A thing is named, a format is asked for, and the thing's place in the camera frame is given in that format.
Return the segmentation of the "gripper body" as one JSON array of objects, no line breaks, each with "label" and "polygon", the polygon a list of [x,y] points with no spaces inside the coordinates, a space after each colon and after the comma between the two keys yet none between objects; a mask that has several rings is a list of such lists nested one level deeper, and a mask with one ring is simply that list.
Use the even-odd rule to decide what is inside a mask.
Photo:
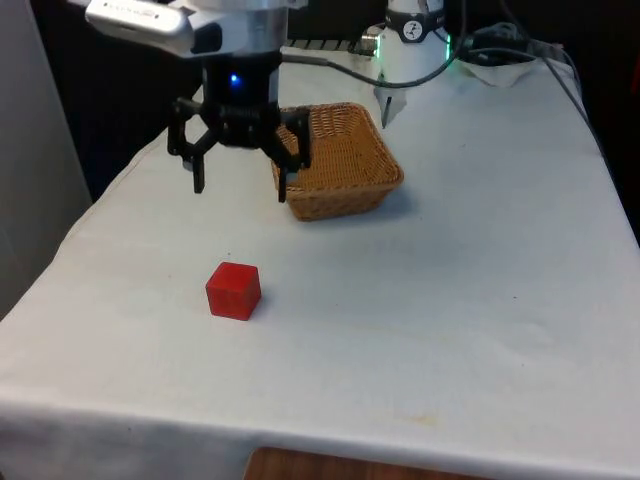
[{"label": "gripper body", "polygon": [[278,111],[280,51],[220,55],[202,61],[206,111],[248,116]]}]

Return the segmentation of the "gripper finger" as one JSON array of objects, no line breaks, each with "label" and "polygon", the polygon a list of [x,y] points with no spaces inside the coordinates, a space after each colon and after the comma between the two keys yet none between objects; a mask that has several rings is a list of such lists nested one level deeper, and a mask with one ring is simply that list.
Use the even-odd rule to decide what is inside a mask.
[{"label": "gripper finger", "polygon": [[[191,166],[193,188],[196,194],[205,187],[204,156],[221,139],[223,125],[219,111],[204,103],[180,97],[172,104],[168,123],[167,151],[178,156],[184,164]],[[186,123],[194,116],[199,116],[207,126],[206,132],[195,142],[186,138]]]},{"label": "gripper finger", "polygon": [[[286,201],[287,175],[311,166],[310,110],[294,108],[282,111],[268,106],[257,127],[257,146],[273,161],[278,170],[278,201]],[[277,130],[284,126],[297,138],[298,153],[292,154],[281,141]]]}]

